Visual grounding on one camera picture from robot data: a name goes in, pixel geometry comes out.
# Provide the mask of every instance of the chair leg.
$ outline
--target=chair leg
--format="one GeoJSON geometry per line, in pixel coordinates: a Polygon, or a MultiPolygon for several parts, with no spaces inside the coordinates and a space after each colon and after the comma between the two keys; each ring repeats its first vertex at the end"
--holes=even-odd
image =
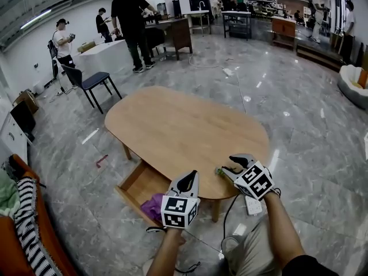
{"type": "Polygon", "coordinates": [[[109,77],[109,80],[110,80],[111,85],[113,85],[113,87],[114,87],[114,89],[115,89],[116,94],[120,97],[120,99],[122,99],[122,97],[121,97],[121,95],[120,95],[119,91],[116,89],[116,87],[115,87],[115,85],[114,85],[114,83],[113,83],[113,81],[111,80],[111,78],[110,78],[110,77],[109,77]]]}
{"type": "Polygon", "coordinates": [[[98,102],[97,102],[97,100],[96,100],[96,97],[95,97],[95,96],[93,95],[93,93],[92,93],[92,89],[90,89],[90,90],[89,90],[89,92],[91,92],[92,98],[93,98],[94,102],[96,102],[96,105],[97,105],[97,107],[98,107],[99,111],[100,111],[102,114],[104,114],[104,112],[102,111],[101,107],[99,106],[99,104],[98,104],[98,102]]]}
{"type": "Polygon", "coordinates": [[[87,96],[88,100],[90,101],[90,103],[91,103],[92,107],[94,108],[94,105],[93,105],[93,103],[92,103],[92,101],[91,101],[91,98],[88,96],[88,94],[86,93],[86,91],[85,91],[85,90],[83,90],[83,92],[86,94],[86,96],[87,96]]]}
{"type": "Polygon", "coordinates": [[[106,87],[106,89],[108,90],[108,92],[110,93],[110,95],[113,95],[113,94],[111,93],[110,89],[108,88],[108,86],[106,85],[106,82],[105,82],[105,81],[103,81],[102,83],[105,85],[105,87],[106,87]]]}

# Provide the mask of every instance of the striped cloth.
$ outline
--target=striped cloth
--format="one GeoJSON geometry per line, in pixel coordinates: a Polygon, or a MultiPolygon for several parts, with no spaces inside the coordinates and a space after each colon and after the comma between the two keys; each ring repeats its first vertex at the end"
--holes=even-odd
{"type": "Polygon", "coordinates": [[[21,205],[14,215],[14,223],[28,263],[36,276],[61,275],[39,239],[39,229],[35,220],[36,181],[26,177],[21,179],[17,186],[21,205]]]}

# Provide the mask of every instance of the sneaker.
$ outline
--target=sneaker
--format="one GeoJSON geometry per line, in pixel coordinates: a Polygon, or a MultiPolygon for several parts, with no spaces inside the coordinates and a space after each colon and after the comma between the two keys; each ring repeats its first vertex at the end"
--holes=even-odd
{"type": "Polygon", "coordinates": [[[151,62],[149,64],[146,64],[145,67],[146,69],[150,70],[152,67],[154,67],[156,65],[156,62],[151,62]]]}
{"type": "Polygon", "coordinates": [[[143,67],[135,67],[135,68],[133,69],[133,72],[134,72],[134,73],[136,73],[136,72],[141,73],[141,72],[144,72],[144,69],[143,69],[143,67]]]}
{"type": "Polygon", "coordinates": [[[226,237],[221,242],[221,249],[226,259],[229,259],[230,252],[239,245],[239,242],[234,237],[226,237]]]}

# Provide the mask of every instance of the backpack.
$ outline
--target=backpack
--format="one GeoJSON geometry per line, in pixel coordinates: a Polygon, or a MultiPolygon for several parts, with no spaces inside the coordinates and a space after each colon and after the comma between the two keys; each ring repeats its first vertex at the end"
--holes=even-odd
{"type": "Polygon", "coordinates": [[[55,44],[53,43],[53,36],[55,35],[57,31],[55,31],[52,35],[52,38],[51,40],[48,42],[47,44],[47,48],[49,49],[50,51],[50,55],[51,55],[51,59],[55,58],[57,55],[58,55],[58,49],[57,47],[55,46],[55,44]]]}

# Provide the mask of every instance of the white cabinet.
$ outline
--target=white cabinet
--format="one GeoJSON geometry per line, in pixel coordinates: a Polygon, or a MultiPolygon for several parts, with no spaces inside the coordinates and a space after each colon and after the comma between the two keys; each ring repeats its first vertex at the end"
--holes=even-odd
{"type": "Polygon", "coordinates": [[[28,163],[27,137],[9,112],[0,131],[0,162],[12,154],[19,155],[25,163],[28,163]]]}

